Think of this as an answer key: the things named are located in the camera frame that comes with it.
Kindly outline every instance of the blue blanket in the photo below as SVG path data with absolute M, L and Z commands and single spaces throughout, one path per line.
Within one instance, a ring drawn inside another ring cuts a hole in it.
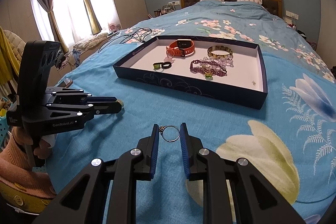
M 119 45 L 119 38 L 65 76 L 73 80 L 72 88 L 115 96 L 125 108 L 57 136 L 47 161 L 56 192 L 93 158 L 112 160 L 136 147 L 155 123 L 186 122 L 189 133 L 221 157 L 249 159 L 307 223 L 316 223 L 336 192 L 336 86 L 310 46 L 281 19 L 246 2 L 201 2 L 120 34 L 138 27 L 152 28 L 150 36 L 209 35 L 259 43 L 268 77 L 264 106 L 249 109 L 119 79 L 112 65 L 138 46 Z M 200 183 L 185 179 L 179 142 L 161 139 L 154 180 L 138 183 L 137 223 L 201 223 L 202 202 Z

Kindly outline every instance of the sheer white curtain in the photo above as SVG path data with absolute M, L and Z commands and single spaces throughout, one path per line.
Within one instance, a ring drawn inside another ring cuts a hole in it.
M 41 39 L 45 41 L 55 41 L 53 32 L 50 27 L 48 13 L 42 8 L 37 0 L 30 0 L 37 28 L 40 32 Z
M 91 35 L 83 0 L 53 0 L 58 29 L 68 47 Z
M 120 24 L 113 0 L 91 0 L 91 4 L 102 27 L 102 32 L 110 32 L 109 25 L 111 23 Z

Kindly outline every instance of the hand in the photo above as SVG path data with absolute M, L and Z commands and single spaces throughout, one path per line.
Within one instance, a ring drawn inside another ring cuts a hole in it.
M 14 127 L 13 136 L 19 145 L 24 146 L 25 144 L 33 145 L 32 138 L 26 133 L 25 129 L 22 127 Z M 45 140 L 40 140 L 40 146 L 34 149 L 34 155 L 39 159 L 45 160 L 51 154 L 50 144 Z

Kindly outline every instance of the watch face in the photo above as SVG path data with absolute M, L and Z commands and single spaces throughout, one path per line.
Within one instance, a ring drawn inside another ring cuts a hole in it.
M 192 46 L 191 39 L 178 39 L 176 42 L 178 48 L 190 48 Z

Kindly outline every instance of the orange watch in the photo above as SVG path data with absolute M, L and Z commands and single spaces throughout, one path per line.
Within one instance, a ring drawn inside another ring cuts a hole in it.
M 185 57 L 195 51 L 195 45 L 191 39 L 178 39 L 166 49 L 167 55 Z

